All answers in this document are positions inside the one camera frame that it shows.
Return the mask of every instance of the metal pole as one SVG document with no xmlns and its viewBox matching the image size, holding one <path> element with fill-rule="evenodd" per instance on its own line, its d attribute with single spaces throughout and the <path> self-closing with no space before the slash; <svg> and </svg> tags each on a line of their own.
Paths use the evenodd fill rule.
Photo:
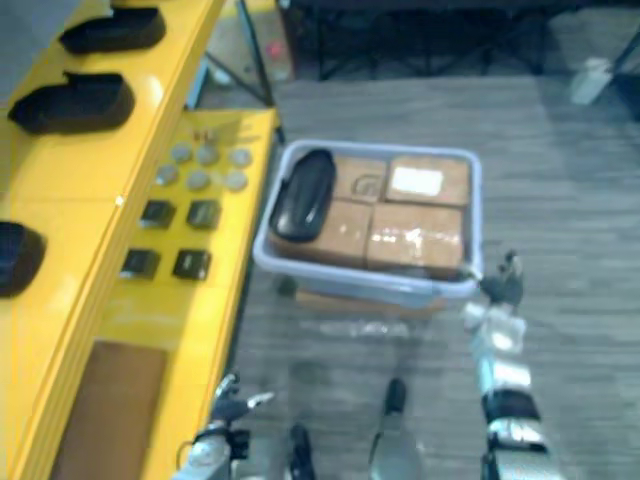
<svg viewBox="0 0 640 480">
<path fill-rule="evenodd" d="M 256 66 L 256 70 L 258 73 L 258 80 L 260 81 L 260 87 L 262 88 L 262 92 L 264 94 L 265 104 L 267 107 L 276 108 L 276 113 L 278 114 L 278 118 L 280 116 L 280 112 L 277 111 L 276 101 L 273 98 L 273 91 L 271 90 L 271 83 L 269 82 L 269 77 L 267 76 L 267 69 L 264 66 L 264 60 L 262 59 L 262 53 L 260 51 L 260 44 L 258 43 L 258 36 L 256 35 L 256 30 L 253 27 L 253 22 L 251 21 L 251 15 L 249 14 L 249 9 L 247 8 L 247 4 L 245 0 L 236 0 L 236 9 L 238 11 L 238 18 L 242 23 L 242 27 L 247 39 L 247 44 L 249 46 L 249 51 L 253 58 L 253 63 Z M 276 129 L 276 135 L 278 136 L 278 141 L 280 143 L 285 142 L 284 131 L 282 129 L 282 125 L 280 125 Z"/>
</svg>

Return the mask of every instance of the black square button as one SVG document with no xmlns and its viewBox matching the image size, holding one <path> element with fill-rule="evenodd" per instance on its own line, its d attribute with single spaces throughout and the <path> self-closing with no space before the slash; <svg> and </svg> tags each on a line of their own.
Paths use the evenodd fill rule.
<svg viewBox="0 0 640 480">
<path fill-rule="evenodd" d="M 191 202 L 187 223 L 193 228 L 213 230 L 220 219 L 220 203 L 217 200 L 196 200 Z"/>
<path fill-rule="evenodd" d="M 153 250 L 131 249 L 124 260 L 120 276 L 151 280 L 156 273 L 159 262 L 160 255 Z"/>
<path fill-rule="evenodd" d="M 206 250 L 187 250 L 178 252 L 173 274 L 188 280 L 205 280 L 209 273 L 211 254 Z"/>
<path fill-rule="evenodd" d="M 143 228 L 169 228 L 176 207 L 166 200 L 149 200 L 140 217 Z"/>
</svg>

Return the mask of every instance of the yellow shelf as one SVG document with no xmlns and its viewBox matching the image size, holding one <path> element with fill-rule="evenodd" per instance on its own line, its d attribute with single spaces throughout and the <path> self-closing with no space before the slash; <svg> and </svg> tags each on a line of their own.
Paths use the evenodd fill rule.
<svg viewBox="0 0 640 480">
<path fill-rule="evenodd" d="M 191 142 L 194 129 L 213 128 L 221 134 L 217 142 L 220 160 L 212 167 L 199 167 L 190 160 L 179 167 L 174 185 L 151 189 L 150 199 L 169 200 L 176 206 L 176 213 L 166 230 L 138 229 L 131 246 L 158 252 L 157 272 L 151 281 L 116 282 L 105 309 L 101 339 L 170 352 L 144 480 L 171 477 L 178 447 L 205 422 L 213 389 L 222 376 L 260 207 L 275 117 L 274 110 L 182 115 L 173 143 Z M 243 170 L 248 177 L 244 190 L 231 192 L 212 184 L 194 193 L 184 187 L 193 169 L 228 173 L 232 169 L 228 152 L 236 147 L 248 149 L 253 158 Z M 203 198 L 220 203 L 220 222 L 214 231 L 197 231 L 186 224 L 189 204 Z M 179 248 L 212 253 L 205 281 L 172 277 Z"/>
<path fill-rule="evenodd" d="M 74 57 L 53 42 L 12 96 L 15 101 L 61 80 L 63 70 L 120 72 L 136 106 L 119 129 L 31 136 L 6 115 L 0 120 L 9 157 L 0 171 L 3 218 L 47 238 L 32 285 L 14 299 L 0 300 L 7 333 L 0 350 L 10 352 L 0 365 L 9 372 L 2 379 L 3 424 L 9 428 L 1 437 L 7 458 L 0 478 L 49 475 L 101 313 L 223 3 L 157 2 L 167 33 L 149 50 Z M 107 8 L 104 0 L 87 0 L 67 26 Z"/>
</svg>

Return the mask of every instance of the silver round knob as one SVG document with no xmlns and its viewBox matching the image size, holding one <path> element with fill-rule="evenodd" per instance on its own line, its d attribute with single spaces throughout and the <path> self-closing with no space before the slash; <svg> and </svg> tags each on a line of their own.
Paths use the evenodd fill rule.
<svg viewBox="0 0 640 480">
<path fill-rule="evenodd" d="M 177 143 L 171 149 L 171 158 L 176 163 L 185 163 L 191 159 L 191 145 L 188 143 Z"/>
<path fill-rule="evenodd" d="M 251 152 L 246 148 L 236 148 L 229 153 L 229 159 L 234 167 L 245 168 L 251 165 Z"/>
<path fill-rule="evenodd" d="M 175 165 L 162 165 L 156 172 L 157 185 L 171 185 L 178 180 L 178 169 Z"/>
<path fill-rule="evenodd" d="M 203 145 L 198 148 L 196 159 L 200 165 L 213 165 L 218 161 L 218 151 L 212 145 Z"/>
<path fill-rule="evenodd" d="M 247 186 L 249 179 L 244 172 L 236 170 L 227 175 L 224 183 L 229 190 L 239 192 Z"/>
<path fill-rule="evenodd" d="M 189 178 L 187 178 L 187 188 L 192 191 L 202 190 L 207 185 L 209 185 L 210 182 L 211 179 L 206 172 L 193 172 L 191 175 L 189 175 Z"/>
</svg>

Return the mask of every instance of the white object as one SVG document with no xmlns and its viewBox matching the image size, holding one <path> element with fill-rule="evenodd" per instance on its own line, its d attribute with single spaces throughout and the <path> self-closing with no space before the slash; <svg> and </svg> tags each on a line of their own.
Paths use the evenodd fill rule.
<svg viewBox="0 0 640 480">
<path fill-rule="evenodd" d="M 589 105 L 613 78 L 611 62 L 606 58 L 589 58 L 571 82 L 571 101 Z"/>
<path fill-rule="evenodd" d="M 253 258 L 261 268 L 293 277 L 298 286 L 311 292 L 377 300 L 402 305 L 406 308 L 422 308 L 431 303 L 434 297 L 464 298 L 476 290 L 476 282 L 469 278 L 451 281 L 432 280 L 398 273 L 323 265 L 280 256 L 268 241 L 269 218 L 278 198 L 280 185 L 289 178 L 298 160 L 314 148 L 326 148 L 335 155 L 371 158 L 374 161 L 386 161 L 387 163 L 399 155 L 442 155 L 467 162 L 471 172 L 471 201 L 465 207 L 464 216 L 464 227 L 468 232 L 465 242 L 465 263 L 480 274 L 483 272 L 480 249 L 482 244 L 482 166 L 475 154 L 454 148 L 327 140 L 298 140 L 285 149 L 253 244 Z"/>
<path fill-rule="evenodd" d="M 393 171 L 391 186 L 395 190 L 435 197 L 442 189 L 444 175 L 437 170 L 398 167 Z"/>
</svg>

